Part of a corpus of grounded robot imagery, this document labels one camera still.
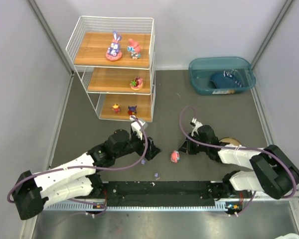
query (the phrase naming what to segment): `wooden board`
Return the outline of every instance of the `wooden board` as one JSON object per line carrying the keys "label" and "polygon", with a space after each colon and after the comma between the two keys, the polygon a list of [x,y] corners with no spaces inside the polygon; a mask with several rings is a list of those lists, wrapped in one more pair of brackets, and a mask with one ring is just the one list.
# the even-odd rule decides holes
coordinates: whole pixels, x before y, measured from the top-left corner
{"label": "wooden board", "polygon": [[[112,110],[112,105],[120,105],[121,111],[115,113]],[[120,95],[120,94],[107,94],[103,104],[101,119],[110,120],[129,120],[128,106],[137,107],[137,117],[145,121],[151,121],[151,101],[150,95]]]}
{"label": "wooden board", "polygon": [[[74,60],[74,65],[83,66],[117,66],[149,68],[150,34],[122,33],[120,41],[123,56],[118,61],[109,61],[105,54],[113,40],[113,33],[87,32]],[[132,59],[127,47],[129,39],[137,41],[141,47],[141,58]]]}
{"label": "wooden board", "polygon": [[[143,78],[143,88],[138,91],[134,91],[130,87],[130,82],[135,77]],[[95,68],[88,91],[150,94],[150,71],[121,68]]]}

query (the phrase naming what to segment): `blue container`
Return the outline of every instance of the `blue container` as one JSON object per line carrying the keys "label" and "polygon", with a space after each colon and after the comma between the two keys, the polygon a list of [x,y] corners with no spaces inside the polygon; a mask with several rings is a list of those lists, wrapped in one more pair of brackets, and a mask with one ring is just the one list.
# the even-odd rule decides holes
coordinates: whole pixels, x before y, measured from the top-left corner
{"label": "blue container", "polygon": [[[218,89],[210,82],[210,77],[217,72],[228,71],[243,83],[241,88]],[[239,94],[250,90],[256,84],[251,65],[241,57],[213,57],[193,60],[188,68],[189,78],[196,93],[204,96],[219,94]]]}

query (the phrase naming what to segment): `wooden disc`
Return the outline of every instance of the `wooden disc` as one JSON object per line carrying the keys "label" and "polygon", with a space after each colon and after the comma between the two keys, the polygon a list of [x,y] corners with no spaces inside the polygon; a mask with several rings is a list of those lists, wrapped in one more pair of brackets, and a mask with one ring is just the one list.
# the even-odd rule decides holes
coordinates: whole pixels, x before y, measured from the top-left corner
{"label": "wooden disc", "polygon": [[234,138],[222,138],[219,141],[220,142],[224,142],[224,143],[231,143],[231,144],[233,144],[235,146],[241,145],[241,143],[238,140],[234,139]]}

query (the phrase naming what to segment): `shelf rack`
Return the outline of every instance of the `shelf rack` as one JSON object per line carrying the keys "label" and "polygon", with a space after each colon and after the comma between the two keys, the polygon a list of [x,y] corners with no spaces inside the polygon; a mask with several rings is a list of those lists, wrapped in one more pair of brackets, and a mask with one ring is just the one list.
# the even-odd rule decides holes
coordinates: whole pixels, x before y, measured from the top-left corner
{"label": "shelf rack", "polygon": [[[113,31],[122,35],[122,58],[109,61],[105,57]],[[129,38],[141,47],[141,58],[132,59],[127,46]],[[129,120],[127,106],[137,105],[137,116],[152,122],[155,100],[155,30],[153,18],[81,16],[66,46],[66,52],[86,91],[100,94],[95,112],[103,120]],[[142,77],[144,86],[134,91],[129,84]],[[116,114],[112,105],[119,104]]]}

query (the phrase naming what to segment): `gray tabletop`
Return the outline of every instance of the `gray tabletop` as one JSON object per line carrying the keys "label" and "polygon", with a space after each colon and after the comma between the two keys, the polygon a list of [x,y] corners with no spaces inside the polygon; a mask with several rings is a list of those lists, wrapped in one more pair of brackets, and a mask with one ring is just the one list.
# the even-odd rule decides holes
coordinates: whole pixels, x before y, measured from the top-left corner
{"label": "gray tabletop", "polygon": [[[96,104],[97,95],[92,99]],[[162,152],[145,165],[116,172],[102,171],[104,181],[150,181],[154,173],[162,181],[211,180],[218,181],[226,173],[239,168],[211,161],[204,153],[180,155],[175,164],[170,154],[184,142],[179,128],[181,110],[191,105],[197,108],[197,119],[209,124],[219,139],[232,137],[243,146],[264,147],[265,137],[251,92],[240,95],[201,96],[192,88],[187,71],[157,71],[156,100],[153,122],[146,132]],[[184,116],[184,128],[190,132],[192,119],[189,110]],[[78,78],[73,81],[63,118],[52,167],[80,156],[93,146],[103,143],[117,129],[130,130],[130,122],[98,119]],[[127,166],[139,159],[136,153],[116,160],[113,167]]]}

